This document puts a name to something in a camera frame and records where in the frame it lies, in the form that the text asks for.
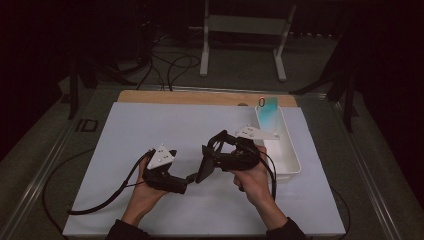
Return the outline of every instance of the white plastic container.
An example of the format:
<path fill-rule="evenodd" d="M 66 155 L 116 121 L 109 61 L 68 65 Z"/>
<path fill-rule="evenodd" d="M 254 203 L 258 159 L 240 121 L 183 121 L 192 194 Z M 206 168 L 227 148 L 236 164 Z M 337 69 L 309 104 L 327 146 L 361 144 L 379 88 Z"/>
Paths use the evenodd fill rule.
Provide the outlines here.
<path fill-rule="evenodd" d="M 260 107 L 256 107 L 256 116 L 261 130 L 279 136 L 279 140 L 263 140 L 263 142 L 268 156 L 275 164 L 277 182 L 285 182 L 299 173 L 301 166 L 287 130 L 283 112 L 280 107 L 277 107 L 275 111 L 261 111 Z M 268 165 L 274 171 L 269 159 Z"/>

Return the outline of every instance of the white paper sheet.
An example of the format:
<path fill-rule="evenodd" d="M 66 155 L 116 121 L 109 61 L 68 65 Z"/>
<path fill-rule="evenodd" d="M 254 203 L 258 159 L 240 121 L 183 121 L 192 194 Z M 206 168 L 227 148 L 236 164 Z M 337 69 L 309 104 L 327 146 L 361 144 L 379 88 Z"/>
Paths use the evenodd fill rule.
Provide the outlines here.
<path fill-rule="evenodd" d="M 300 108 L 282 108 L 302 171 L 279 184 L 276 202 L 311 235 L 345 232 L 321 162 Z M 170 173 L 186 177 L 198 170 L 201 145 L 222 130 L 230 134 L 247 124 L 258 127 L 253 107 L 115 103 L 87 169 L 73 209 L 97 206 L 122 184 L 138 158 L 164 144 L 176 149 Z M 225 151 L 233 147 L 226 145 Z M 126 189 L 109 206 L 84 216 L 70 216 L 64 234 L 106 235 L 120 219 L 131 196 Z M 231 173 L 216 169 L 184 195 L 170 193 L 142 220 L 155 236 L 263 235 L 266 228 L 245 194 L 233 185 Z"/>

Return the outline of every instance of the person's left hand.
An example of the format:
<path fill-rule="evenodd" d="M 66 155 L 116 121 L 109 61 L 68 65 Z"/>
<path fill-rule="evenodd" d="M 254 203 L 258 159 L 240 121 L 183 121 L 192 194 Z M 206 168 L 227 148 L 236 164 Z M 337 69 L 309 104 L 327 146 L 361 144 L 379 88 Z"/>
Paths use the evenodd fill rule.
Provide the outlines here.
<path fill-rule="evenodd" d="M 138 178 L 137 184 L 134 186 L 134 190 L 131 199 L 128 203 L 127 209 L 122 216 L 122 221 L 138 227 L 140 220 L 150 212 L 156 203 L 168 192 L 162 190 L 156 190 L 149 187 L 146 183 L 141 183 L 143 179 L 143 170 L 147 164 L 148 157 L 145 157 L 138 166 Z"/>

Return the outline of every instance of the finger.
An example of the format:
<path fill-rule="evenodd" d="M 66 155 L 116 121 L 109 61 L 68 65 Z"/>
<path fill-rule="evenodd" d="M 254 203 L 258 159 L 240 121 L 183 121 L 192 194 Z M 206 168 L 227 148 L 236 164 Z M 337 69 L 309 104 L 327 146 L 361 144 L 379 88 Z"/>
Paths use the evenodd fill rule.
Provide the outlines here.
<path fill-rule="evenodd" d="M 233 183 L 237 186 L 237 187 L 241 187 L 241 181 L 238 177 L 234 176 L 234 180 Z"/>
<path fill-rule="evenodd" d="M 264 147 L 264 146 L 260 146 L 260 145 L 256 145 L 256 148 L 257 148 L 260 152 L 266 153 L 266 147 Z"/>
<path fill-rule="evenodd" d="M 140 168 L 141 168 L 141 169 L 144 169 L 144 168 L 146 167 L 146 164 L 147 164 L 148 160 L 149 160 L 149 157 L 144 157 L 144 158 L 140 161 L 139 166 L 140 166 Z"/>
<path fill-rule="evenodd" d="M 243 178 L 245 174 L 243 171 L 237 171 L 237 170 L 229 170 L 229 172 L 234 174 L 234 177 L 237 177 L 238 179 Z"/>

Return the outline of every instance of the floor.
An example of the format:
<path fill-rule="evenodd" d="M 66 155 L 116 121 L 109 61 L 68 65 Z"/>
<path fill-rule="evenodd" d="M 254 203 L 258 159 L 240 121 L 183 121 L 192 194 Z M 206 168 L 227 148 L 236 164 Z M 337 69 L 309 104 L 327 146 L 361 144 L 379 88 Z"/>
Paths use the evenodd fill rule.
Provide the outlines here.
<path fill-rule="evenodd" d="M 168 79 L 172 82 L 185 71 L 175 65 L 195 65 L 174 80 L 173 90 L 287 93 L 316 81 L 337 44 L 333 39 L 290 36 L 283 52 L 287 81 L 280 82 L 273 63 L 272 44 L 261 41 L 262 44 L 255 45 L 257 36 L 240 38 L 216 34 L 212 36 L 208 76 L 200 77 L 197 58 L 184 57 L 174 62 L 171 69 L 169 64 L 183 56 L 175 52 L 200 57 L 199 32 L 192 34 L 189 42 L 162 37 L 153 52 L 154 68 L 150 74 L 147 75 L 149 68 L 146 67 L 127 75 L 127 79 L 139 83 L 147 75 L 139 89 L 168 90 Z M 51 171 L 82 150 L 94 148 L 101 131 L 75 132 L 77 120 L 98 119 L 99 125 L 104 124 L 119 92 L 136 88 L 122 86 L 101 74 L 98 77 L 100 84 L 96 90 L 80 86 L 81 105 L 76 120 L 67 120 L 69 105 L 54 104 L 1 162 L 0 189 L 6 194 L 0 197 L 0 225 L 3 226 L 0 238 L 61 238 L 43 209 L 41 190 L 47 175 L 43 176 L 39 170 Z M 66 92 L 67 81 L 62 84 Z M 342 220 L 349 229 L 344 239 L 424 239 L 423 210 L 360 94 L 355 97 L 354 133 L 350 134 L 340 122 L 340 105 L 324 99 L 328 87 L 299 96 L 297 101 L 306 118 L 311 119 L 308 125 L 317 149 L 326 149 L 318 154 L 329 183 L 336 190 L 334 196 Z M 92 152 L 87 152 L 78 156 L 49 179 L 45 196 L 59 227 L 66 222 L 64 208 L 73 200 L 69 196 L 75 196 L 91 155 Z"/>

